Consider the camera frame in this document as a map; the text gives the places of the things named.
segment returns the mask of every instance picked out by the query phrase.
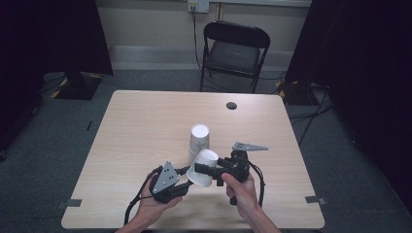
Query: wall outlet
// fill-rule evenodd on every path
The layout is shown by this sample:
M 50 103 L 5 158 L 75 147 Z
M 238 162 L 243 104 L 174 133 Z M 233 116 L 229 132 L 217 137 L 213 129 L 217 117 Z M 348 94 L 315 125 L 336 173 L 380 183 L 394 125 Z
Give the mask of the wall outlet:
M 188 0 L 188 12 L 209 13 L 209 2 Z

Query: light wood surface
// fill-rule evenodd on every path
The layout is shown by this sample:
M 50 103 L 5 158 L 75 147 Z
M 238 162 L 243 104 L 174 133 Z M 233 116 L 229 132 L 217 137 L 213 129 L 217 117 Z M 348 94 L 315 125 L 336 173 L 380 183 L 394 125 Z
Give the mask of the light wood surface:
M 227 109 L 227 102 L 237 109 Z M 113 94 L 71 197 L 82 199 L 82 205 L 67 208 L 62 226 L 122 227 L 129 202 L 152 169 L 167 160 L 175 168 L 189 165 L 189 135 L 196 123 L 209 126 L 211 150 L 220 157 L 230 157 L 235 142 L 269 147 L 248 155 L 262 170 L 263 209 L 278 227 L 324 226 L 319 204 L 306 203 L 315 192 L 279 96 L 138 90 Z M 215 181 L 209 187 L 192 185 L 152 229 L 250 228 L 228 202 L 225 187 Z

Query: chair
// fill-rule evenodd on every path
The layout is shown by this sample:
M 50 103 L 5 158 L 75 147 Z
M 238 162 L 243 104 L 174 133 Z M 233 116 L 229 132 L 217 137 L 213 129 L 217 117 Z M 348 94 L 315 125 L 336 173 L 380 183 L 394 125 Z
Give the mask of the chair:
M 270 38 L 260 28 L 227 21 L 213 21 L 203 29 L 204 50 L 200 78 L 203 90 L 205 70 L 252 79 L 252 93 L 258 85 Z M 209 41 L 213 42 L 209 50 Z

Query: white wall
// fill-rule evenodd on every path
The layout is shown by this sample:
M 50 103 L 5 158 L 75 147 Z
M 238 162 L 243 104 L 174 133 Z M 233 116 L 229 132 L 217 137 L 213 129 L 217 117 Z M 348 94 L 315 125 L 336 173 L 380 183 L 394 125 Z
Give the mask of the white wall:
M 96 0 L 110 46 L 192 50 L 193 21 L 184 1 Z M 197 51 L 202 51 L 206 23 L 221 19 L 250 24 L 271 37 L 269 53 L 289 54 L 296 46 L 308 8 L 210 3 L 209 14 L 196 14 Z

